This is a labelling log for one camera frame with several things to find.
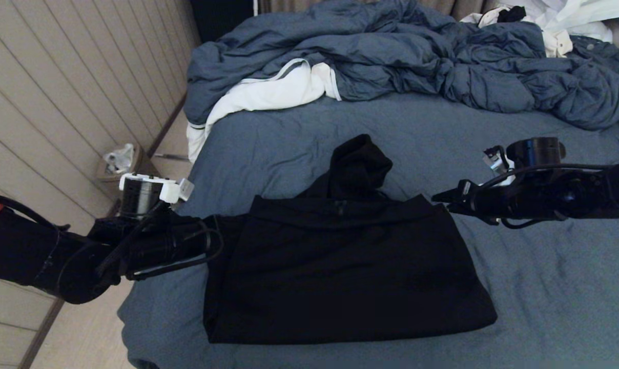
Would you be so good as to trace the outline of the black zip hoodie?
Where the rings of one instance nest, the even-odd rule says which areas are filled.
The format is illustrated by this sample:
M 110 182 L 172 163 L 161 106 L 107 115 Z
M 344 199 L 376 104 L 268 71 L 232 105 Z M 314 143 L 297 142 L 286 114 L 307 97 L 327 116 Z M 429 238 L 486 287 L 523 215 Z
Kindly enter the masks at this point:
M 211 343 L 314 345 L 426 338 L 497 312 L 450 213 L 380 191 L 393 163 L 369 135 L 335 148 L 295 198 L 218 218 L 203 323 Z

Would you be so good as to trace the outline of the white clothes pile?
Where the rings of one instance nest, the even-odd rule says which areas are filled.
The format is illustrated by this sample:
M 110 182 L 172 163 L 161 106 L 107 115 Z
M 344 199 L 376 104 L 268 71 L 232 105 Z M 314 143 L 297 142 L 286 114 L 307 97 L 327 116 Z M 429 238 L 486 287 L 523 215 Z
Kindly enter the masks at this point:
M 490 10 L 523 7 L 529 21 L 542 30 L 567 30 L 569 35 L 585 36 L 612 43 L 613 35 L 603 24 L 619 18 L 619 0 L 491 0 Z

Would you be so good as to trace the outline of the brown trash bin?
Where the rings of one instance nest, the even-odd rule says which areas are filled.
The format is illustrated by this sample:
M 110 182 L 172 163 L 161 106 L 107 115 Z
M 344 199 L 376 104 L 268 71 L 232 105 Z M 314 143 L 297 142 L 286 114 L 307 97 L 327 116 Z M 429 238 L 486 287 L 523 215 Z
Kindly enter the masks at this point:
M 135 147 L 134 163 L 132 164 L 131 171 L 127 173 L 143 174 L 152 177 L 159 177 L 159 171 L 152 164 L 150 158 L 144 153 L 141 145 L 133 144 Z M 122 191 L 120 191 L 119 183 L 123 174 L 105 174 L 104 173 L 104 161 L 100 159 L 96 167 L 95 176 L 99 181 L 99 184 L 110 192 L 110 198 L 115 200 L 115 205 L 110 210 L 110 216 L 120 216 L 122 211 Z

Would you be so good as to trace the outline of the blue bed sheet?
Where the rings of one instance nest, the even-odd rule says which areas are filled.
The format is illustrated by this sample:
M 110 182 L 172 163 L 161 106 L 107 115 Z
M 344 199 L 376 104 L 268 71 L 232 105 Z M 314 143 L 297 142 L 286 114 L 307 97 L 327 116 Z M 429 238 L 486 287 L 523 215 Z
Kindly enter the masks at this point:
M 483 150 L 555 136 L 565 162 L 619 163 L 619 121 L 599 131 L 542 112 L 497 114 L 440 96 L 387 94 L 368 102 L 320 98 L 279 111 L 242 111 L 214 125 L 180 212 L 247 212 L 256 195 L 295 196 L 333 149 L 368 134 L 393 161 L 395 199 L 447 191 L 492 173 Z M 120 306 L 123 342 L 139 369 L 494 369 L 619 367 L 619 219 L 545 222 L 523 230 L 455 216 L 499 315 L 485 329 L 405 341 L 312 346 L 212 345 L 202 326 L 207 269 L 137 282 Z

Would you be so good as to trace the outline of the white plastic bin liner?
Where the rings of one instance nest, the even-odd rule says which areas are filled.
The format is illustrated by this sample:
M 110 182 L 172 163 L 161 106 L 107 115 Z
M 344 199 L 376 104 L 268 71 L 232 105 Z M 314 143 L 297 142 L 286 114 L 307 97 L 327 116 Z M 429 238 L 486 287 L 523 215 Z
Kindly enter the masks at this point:
M 105 174 L 123 174 L 131 171 L 134 163 L 135 147 L 125 144 L 103 155 Z

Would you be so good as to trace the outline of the cream garment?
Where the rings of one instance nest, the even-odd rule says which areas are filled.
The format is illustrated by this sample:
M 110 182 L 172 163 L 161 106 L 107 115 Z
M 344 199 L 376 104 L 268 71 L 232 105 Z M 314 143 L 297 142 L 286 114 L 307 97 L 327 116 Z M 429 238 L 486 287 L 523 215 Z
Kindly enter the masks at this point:
M 573 42 L 570 39 L 569 32 L 565 29 L 542 30 L 542 39 L 548 58 L 566 58 L 567 54 L 573 50 Z

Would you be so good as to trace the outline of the rumpled blue duvet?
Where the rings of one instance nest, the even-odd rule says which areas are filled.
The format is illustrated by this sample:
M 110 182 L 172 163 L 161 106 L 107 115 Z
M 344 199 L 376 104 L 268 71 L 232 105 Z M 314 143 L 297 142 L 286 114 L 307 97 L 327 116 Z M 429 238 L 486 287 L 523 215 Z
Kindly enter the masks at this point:
M 619 120 L 619 72 L 590 52 L 551 58 L 536 24 L 479 28 L 410 0 L 330 0 L 247 19 L 192 52 L 188 119 L 204 124 L 238 82 L 295 58 L 332 67 L 343 100 L 438 94 L 503 114 L 547 112 L 581 129 Z

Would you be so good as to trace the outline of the blue denim garment with buttons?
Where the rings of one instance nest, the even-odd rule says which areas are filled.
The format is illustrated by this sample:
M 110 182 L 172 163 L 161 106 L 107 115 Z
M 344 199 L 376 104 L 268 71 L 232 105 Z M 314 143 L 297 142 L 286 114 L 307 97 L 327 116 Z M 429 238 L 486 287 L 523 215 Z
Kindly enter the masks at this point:
M 619 74 L 619 48 L 608 42 L 586 36 L 571 36 L 573 54 L 593 61 Z

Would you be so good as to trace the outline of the small black garment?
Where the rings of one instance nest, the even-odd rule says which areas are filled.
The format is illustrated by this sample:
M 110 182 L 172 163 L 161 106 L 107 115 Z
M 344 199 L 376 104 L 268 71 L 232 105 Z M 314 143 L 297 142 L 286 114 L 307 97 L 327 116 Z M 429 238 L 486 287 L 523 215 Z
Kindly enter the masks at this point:
M 497 23 L 517 23 L 527 16 L 523 6 L 499 7 L 498 10 Z

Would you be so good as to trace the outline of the beige curtain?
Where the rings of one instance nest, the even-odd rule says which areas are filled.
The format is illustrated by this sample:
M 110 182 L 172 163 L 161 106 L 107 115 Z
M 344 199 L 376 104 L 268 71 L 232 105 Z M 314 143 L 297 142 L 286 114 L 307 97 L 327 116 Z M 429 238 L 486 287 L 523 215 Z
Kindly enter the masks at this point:
M 254 15 L 274 12 L 302 12 L 309 7 L 330 0 L 248 0 L 252 6 Z M 481 13 L 492 9 L 504 0 L 408 0 L 437 10 L 438 12 L 462 19 L 471 13 Z

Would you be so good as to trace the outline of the black furniture piece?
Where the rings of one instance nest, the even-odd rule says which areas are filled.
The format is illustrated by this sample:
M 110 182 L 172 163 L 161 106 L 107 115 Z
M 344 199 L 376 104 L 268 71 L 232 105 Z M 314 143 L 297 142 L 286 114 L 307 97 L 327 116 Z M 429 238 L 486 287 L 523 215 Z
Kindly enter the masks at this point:
M 213 42 L 254 16 L 257 0 L 189 0 L 203 43 Z

